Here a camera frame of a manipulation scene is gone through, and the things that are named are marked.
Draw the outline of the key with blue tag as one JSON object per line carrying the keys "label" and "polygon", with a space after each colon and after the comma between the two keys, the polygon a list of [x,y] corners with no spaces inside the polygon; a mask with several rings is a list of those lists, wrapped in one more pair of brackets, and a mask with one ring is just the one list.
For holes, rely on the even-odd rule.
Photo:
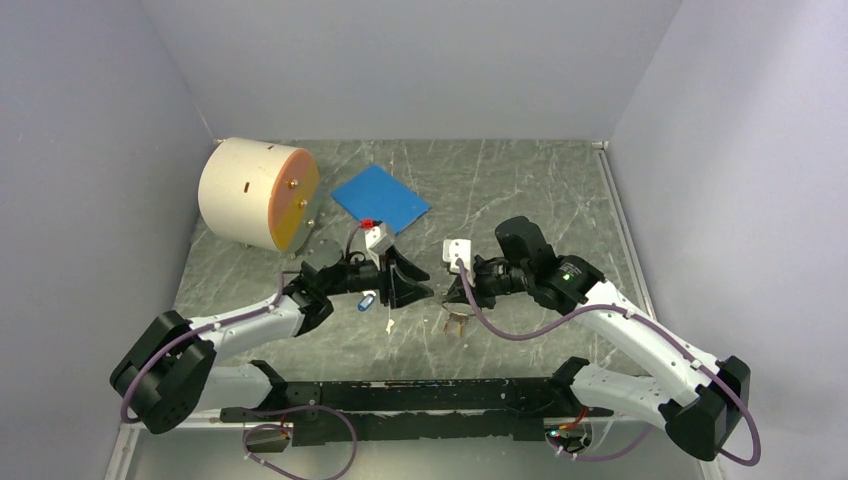
{"label": "key with blue tag", "polygon": [[357,303],[357,309],[359,312],[366,312],[371,308],[376,300],[376,294],[374,292],[365,292],[359,302]]}

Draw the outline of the bunch of silver clips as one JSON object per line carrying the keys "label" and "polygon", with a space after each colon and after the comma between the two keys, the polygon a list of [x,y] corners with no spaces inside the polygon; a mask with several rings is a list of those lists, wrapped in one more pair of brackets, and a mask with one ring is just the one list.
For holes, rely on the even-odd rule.
{"label": "bunch of silver clips", "polygon": [[466,316],[455,316],[450,315],[444,325],[443,325],[443,333],[449,334],[451,332],[456,333],[459,337],[464,336],[465,327],[468,323],[468,318]]}

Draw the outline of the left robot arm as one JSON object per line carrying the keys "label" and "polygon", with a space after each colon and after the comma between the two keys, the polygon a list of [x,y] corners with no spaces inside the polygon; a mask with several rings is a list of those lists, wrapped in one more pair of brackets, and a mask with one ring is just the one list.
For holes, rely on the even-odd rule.
{"label": "left robot arm", "polygon": [[242,408],[275,419],[292,405],[287,381],[265,361],[239,367],[222,361],[315,330],[333,313],[334,295],[374,291],[382,305],[396,309],[432,297],[429,279],[393,246],[361,260],[331,241],[307,255],[293,278],[280,279],[264,300],[206,317],[164,312],[110,376],[121,397],[121,420],[161,434],[204,410]]}

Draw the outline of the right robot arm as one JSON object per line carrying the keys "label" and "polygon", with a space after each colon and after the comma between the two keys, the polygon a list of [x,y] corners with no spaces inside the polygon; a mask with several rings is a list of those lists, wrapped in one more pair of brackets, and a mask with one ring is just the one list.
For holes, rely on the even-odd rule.
{"label": "right robot arm", "polygon": [[[550,402],[561,414],[599,407],[663,430],[690,456],[723,456],[753,467],[762,458],[761,435],[749,409],[751,369],[736,356],[720,359],[674,334],[629,300],[605,275],[576,255],[555,253],[525,216],[495,229],[502,254],[484,259],[468,239],[446,239],[442,262],[456,276],[450,303],[469,305],[499,338],[519,342],[560,326],[586,327],[635,361],[642,377],[571,358],[550,377]],[[484,314],[498,297],[528,294],[559,318],[529,333],[499,329]]]}

